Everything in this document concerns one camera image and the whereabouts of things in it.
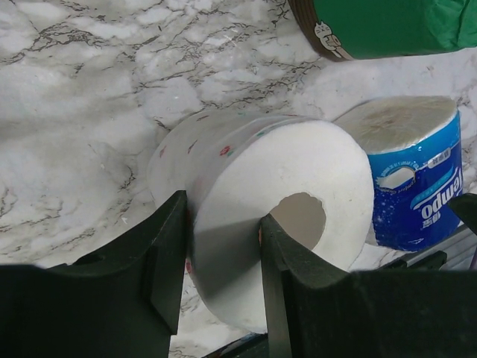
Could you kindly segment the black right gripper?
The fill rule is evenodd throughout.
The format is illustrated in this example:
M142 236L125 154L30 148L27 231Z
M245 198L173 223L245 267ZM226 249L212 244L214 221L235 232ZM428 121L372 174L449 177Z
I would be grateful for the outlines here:
M452 198L448 206L474 234L477 234L477 194L466 193Z

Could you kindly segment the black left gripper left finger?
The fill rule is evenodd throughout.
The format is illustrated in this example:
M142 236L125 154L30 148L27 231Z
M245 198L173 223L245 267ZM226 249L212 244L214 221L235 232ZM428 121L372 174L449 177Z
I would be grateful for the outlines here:
M174 193L76 262L1 267L3 357L166 357L177 333L188 225Z

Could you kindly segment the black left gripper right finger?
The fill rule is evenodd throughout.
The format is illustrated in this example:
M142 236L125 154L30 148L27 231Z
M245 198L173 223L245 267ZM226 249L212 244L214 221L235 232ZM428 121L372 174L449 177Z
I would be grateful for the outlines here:
M267 216L260 228L271 357L474 357L476 272L418 267L343 271Z

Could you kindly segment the short floral paper roll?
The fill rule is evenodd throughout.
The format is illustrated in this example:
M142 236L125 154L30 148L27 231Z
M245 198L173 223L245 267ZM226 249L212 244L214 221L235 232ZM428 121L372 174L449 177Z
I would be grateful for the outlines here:
M305 116L206 111L184 119L148 165L156 205L187 195L187 261L195 287L220 321L267 330L259 224L293 204L311 250L347 270L361 253L373 213L367 155L335 124Z

